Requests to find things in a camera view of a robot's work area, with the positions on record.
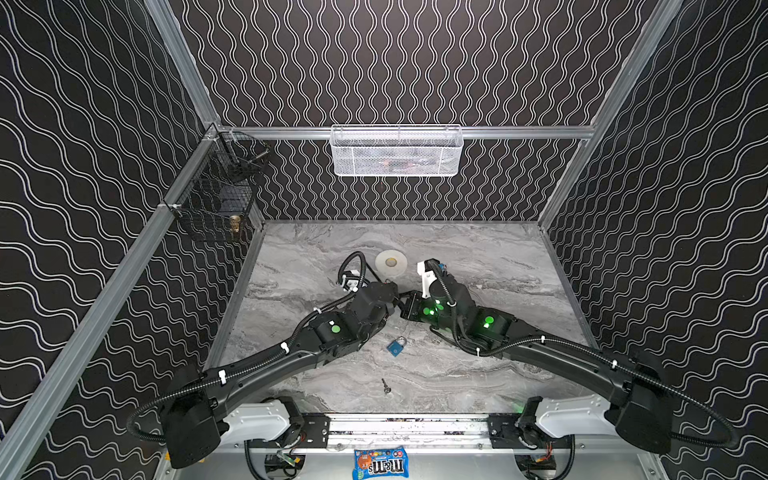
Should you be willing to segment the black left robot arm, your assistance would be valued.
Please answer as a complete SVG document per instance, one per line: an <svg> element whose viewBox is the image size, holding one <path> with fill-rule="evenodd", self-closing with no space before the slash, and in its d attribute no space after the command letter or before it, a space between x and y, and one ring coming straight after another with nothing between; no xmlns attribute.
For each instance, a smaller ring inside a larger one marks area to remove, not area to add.
<svg viewBox="0 0 768 480"><path fill-rule="evenodd" d="M281 342L234 363L205 371L178 369L169 387L126 419L133 437L166 446L174 468L185 468L212 453L232 431L227 419L248 399L306 370L359 351L383 329L399 301L392 281L366 279L356 288L299 321Z"/></svg>

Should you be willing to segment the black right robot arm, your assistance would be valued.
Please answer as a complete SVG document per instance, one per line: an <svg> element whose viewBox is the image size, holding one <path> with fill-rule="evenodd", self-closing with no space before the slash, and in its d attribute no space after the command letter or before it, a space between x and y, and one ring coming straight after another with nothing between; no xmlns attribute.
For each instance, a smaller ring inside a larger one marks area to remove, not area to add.
<svg viewBox="0 0 768 480"><path fill-rule="evenodd" d="M608 354L540 330L519 317L475 302L468 288L435 259L420 267L422 287L401 294L403 319L447 331L453 344L475 357L508 359L536 366L598 395L602 420L615 434L639 449L666 454L673 442L708 448L733 448L735 426L708 405L662 379L651 358ZM680 399L720 425L723 435L700 437L674 431L672 400Z"/></svg>

